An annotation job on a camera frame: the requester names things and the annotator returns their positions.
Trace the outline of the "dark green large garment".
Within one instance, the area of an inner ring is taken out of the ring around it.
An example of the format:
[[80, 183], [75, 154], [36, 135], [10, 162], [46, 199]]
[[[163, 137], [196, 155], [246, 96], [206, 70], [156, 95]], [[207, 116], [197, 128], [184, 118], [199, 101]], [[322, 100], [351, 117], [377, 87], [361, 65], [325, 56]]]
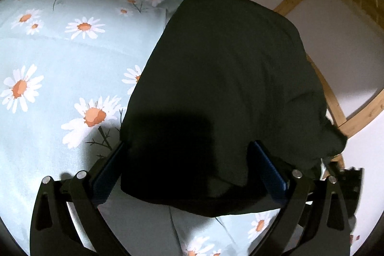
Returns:
[[249, 0], [184, 0], [130, 97], [120, 187], [202, 216], [238, 213], [268, 193], [252, 142], [313, 178], [344, 150], [326, 110], [289, 20]]

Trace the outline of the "light daisy-print bed sheet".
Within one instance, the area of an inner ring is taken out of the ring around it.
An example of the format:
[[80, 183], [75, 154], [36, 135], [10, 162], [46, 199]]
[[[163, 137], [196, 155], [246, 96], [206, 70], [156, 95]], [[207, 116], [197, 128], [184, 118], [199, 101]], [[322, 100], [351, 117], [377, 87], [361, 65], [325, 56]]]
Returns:
[[181, 1], [1, 0], [1, 219], [22, 253], [42, 179], [69, 179], [114, 148]]

